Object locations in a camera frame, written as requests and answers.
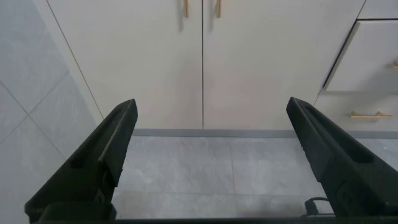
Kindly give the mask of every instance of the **wall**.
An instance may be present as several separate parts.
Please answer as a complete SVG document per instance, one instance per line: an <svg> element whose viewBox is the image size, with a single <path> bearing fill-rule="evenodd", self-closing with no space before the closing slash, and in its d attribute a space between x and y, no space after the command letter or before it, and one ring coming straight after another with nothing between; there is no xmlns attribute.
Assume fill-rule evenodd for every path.
<svg viewBox="0 0 398 224"><path fill-rule="evenodd" d="M95 126L34 3L0 1L0 223L28 223L25 202Z"/></svg>

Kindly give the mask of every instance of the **white cabinet door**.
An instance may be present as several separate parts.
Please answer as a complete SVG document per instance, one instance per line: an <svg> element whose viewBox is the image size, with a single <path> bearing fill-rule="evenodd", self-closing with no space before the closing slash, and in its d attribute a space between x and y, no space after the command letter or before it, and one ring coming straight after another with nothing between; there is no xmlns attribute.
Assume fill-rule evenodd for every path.
<svg viewBox="0 0 398 224"><path fill-rule="evenodd" d="M314 103L364 0L203 1L208 129L292 129L291 96Z"/></svg>
<svg viewBox="0 0 398 224"><path fill-rule="evenodd" d="M358 21L326 90L398 93L395 63L398 63L398 21Z"/></svg>
<svg viewBox="0 0 398 224"><path fill-rule="evenodd" d="M398 131L398 96L323 93L314 107L345 131ZM352 111L369 117L350 117ZM373 117L378 111L393 117Z"/></svg>
<svg viewBox="0 0 398 224"><path fill-rule="evenodd" d="M103 116L135 98L136 128L202 128L201 1L49 4Z"/></svg>

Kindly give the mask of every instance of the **drawer handle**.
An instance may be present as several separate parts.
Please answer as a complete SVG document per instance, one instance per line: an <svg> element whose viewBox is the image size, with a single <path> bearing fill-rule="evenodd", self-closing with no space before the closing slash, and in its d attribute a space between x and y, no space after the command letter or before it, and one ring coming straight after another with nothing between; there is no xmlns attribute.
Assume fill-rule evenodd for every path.
<svg viewBox="0 0 398 224"><path fill-rule="evenodd" d="M217 0L216 3L216 17L221 18L221 0Z"/></svg>
<svg viewBox="0 0 398 224"><path fill-rule="evenodd" d="M184 0L184 16L185 16L185 18L189 17L188 0Z"/></svg>
<svg viewBox="0 0 398 224"><path fill-rule="evenodd" d="M375 115L360 115L356 111L352 111L349 118L393 118L394 115L385 115L383 112L378 111Z"/></svg>

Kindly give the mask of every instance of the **floor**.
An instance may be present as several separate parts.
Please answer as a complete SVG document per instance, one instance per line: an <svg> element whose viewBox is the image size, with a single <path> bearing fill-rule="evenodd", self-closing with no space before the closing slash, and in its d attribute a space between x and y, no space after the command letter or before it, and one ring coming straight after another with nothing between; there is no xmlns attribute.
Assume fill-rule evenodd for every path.
<svg viewBox="0 0 398 224"><path fill-rule="evenodd" d="M359 141L398 169L398 139ZM117 218L298 217L324 196L296 138L133 136L113 204Z"/></svg>

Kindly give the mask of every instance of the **drawer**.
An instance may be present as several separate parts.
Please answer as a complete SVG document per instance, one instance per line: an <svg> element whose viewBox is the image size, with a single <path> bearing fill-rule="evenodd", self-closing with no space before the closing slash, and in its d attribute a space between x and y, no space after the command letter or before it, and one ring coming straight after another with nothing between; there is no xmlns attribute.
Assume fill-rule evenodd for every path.
<svg viewBox="0 0 398 224"><path fill-rule="evenodd" d="M398 92L398 21L358 21L326 91Z"/></svg>
<svg viewBox="0 0 398 224"><path fill-rule="evenodd" d="M398 96L321 94L314 107L345 131L398 131ZM351 112L392 118L350 118Z"/></svg>
<svg viewBox="0 0 398 224"><path fill-rule="evenodd" d="M396 19L398 0L367 0L358 19Z"/></svg>

